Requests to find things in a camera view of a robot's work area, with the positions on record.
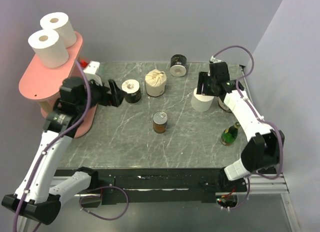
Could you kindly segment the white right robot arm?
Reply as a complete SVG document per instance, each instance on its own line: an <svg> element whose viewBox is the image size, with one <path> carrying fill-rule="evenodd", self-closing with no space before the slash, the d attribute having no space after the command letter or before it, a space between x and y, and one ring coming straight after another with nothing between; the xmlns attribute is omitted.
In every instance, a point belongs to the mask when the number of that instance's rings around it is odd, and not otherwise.
<svg viewBox="0 0 320 232"><path fill-rule="evenodd" d="M282 165L283 132L266 122L254 108L243 85L230 79L226 62L210 62L209 71L198 74L196 92L219 97L232 111L246 135L247 145L240 158L219 172L217 184L221 190L232 190L238 181L262 168Z"/></svg>

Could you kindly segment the white toilet roll front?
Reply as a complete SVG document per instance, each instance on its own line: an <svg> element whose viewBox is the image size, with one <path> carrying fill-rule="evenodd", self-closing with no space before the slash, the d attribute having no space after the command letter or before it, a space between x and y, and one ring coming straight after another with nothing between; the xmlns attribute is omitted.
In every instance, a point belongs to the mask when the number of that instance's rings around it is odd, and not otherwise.
<svg viewBox="0 0 320 232"><path fill-rule="evenodd" d="M34 32L29 36L28 43L47 68L60 67L69 59L69 54L62 39L53 29L42 29Z"/></svg>

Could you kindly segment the white toilet roll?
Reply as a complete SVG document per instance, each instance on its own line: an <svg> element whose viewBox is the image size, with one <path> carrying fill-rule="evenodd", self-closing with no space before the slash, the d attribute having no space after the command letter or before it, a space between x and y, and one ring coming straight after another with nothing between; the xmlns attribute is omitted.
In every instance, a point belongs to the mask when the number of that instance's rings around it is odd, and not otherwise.
<svg viewBox="0 0 320 232"><path fill-rule="evenodd" d="M42 29L55 30L66 48L73 46L77 41L70 18L64 12L53 12L43 16L40 19L40 25Z"/></svg>
<svg viewBox="0 0 320 232"><path fill-rule="evenodd" d="M60 67L69 59L69 54L62 39L53 29L42 29L34 32L29 36L28 43L47 68Z"/></svg>
<svg viewBox="0 0 320 232"><path fill-rule="evenodd" d="M205 96L197 94L197 88L195 88L191 99L191 106L194 110L198 112L205 112L210 109L213 100L214 96Z"/></svg>

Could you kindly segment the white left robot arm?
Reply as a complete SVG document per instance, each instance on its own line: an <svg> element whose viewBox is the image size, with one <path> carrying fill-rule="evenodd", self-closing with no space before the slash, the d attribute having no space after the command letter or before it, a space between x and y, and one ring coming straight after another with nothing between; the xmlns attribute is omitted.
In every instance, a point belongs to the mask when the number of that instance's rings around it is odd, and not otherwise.
<svg viewBox="0 0 320 232"><path fill-rule="evenodd" d="M96 105L119 107L126 93L116 82L109 86L94 80L70 77L62 82L59 98L47 117L36 156L23 182L13 194L5 195L1 204L13 213L49 225L62 205L75 194L94 193L99 187L98 172L81 167L65 182L51 187L58 164L84 122L88 111Z"/></svg>

